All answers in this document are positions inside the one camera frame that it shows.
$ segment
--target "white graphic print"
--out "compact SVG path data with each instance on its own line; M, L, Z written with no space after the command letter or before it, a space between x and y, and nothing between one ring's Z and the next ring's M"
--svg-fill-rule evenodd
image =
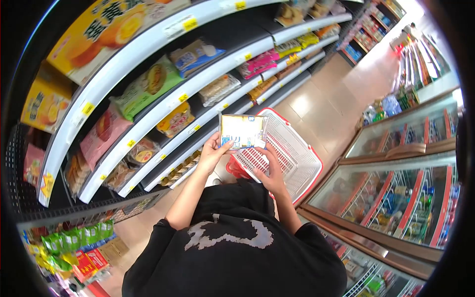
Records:
M235 242L235 243L244 243L251 247L264 249L265 247L270 246L272 242L274 241L274 239L272 238L272 232L269 231L262 224L262 222L259 222L257 220L250 220L250 219L243 219L243 220L244 222L250 221L252 227L256 229L256 236L252 239L239 238L233 235L229 235L227 233L220 236L219 238L209 239L209 236L203 236L206 229L203 229L202 227L208 224L216 224L219 220L218 213L213 213L213 220L214 220L213 222L205 221L205 222L198 223L192 226L188 230L188 234L191 236L191 238L190 238L190 241L185 245L185 250L188 250L189 248L193 246L198 246L198 249L208 248L208 247L214 246L216 243L223 240Z

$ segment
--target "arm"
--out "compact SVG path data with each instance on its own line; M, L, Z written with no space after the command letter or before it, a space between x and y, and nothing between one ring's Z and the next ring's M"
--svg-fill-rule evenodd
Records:
M165 215L165 219L174 229L181 230L190 225L209 175L222 155L235 152L229 150L233 144L232 140L221 147L219 147L219 142L219 132L214 133L205 142L195 172L188 178L177 199Z
M255 168L253 172L264 184L266 189L271 191L274 195L280 222L284 225L287 231L291 234L295 234L301 227L302 223L297 216L290 195L285 188L277 153L270 144L266 144L266 149L267 150L256 148L258 152L265 155L269 160L269 177L257 168Z

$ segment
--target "person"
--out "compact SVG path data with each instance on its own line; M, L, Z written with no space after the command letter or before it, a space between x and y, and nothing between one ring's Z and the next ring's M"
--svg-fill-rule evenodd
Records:
M219 147L216 132L201 152L165 218L123 278L122 296L341 297L346 270L318 228L302 226L274 148L256 150L269 161L262 182L205 188L232 141ZM275 218L274 195L280 221Z

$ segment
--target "yellow snack box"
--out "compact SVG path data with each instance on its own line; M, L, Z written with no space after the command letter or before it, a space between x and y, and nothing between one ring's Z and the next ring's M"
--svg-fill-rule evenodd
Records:
M83 86L118 49L190 0L97 0L61 36L47 61Z
M71 90L47 82L39 75L33 81L23 106L20 121L34 128L53 134L71 104Z

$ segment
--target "blue snack package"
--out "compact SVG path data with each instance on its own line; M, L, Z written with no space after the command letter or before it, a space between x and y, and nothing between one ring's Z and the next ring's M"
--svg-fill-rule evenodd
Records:
M177 49L170 54L170 60L178 69L182 78L224 54L223 49L215 48L197 39L187 47Z

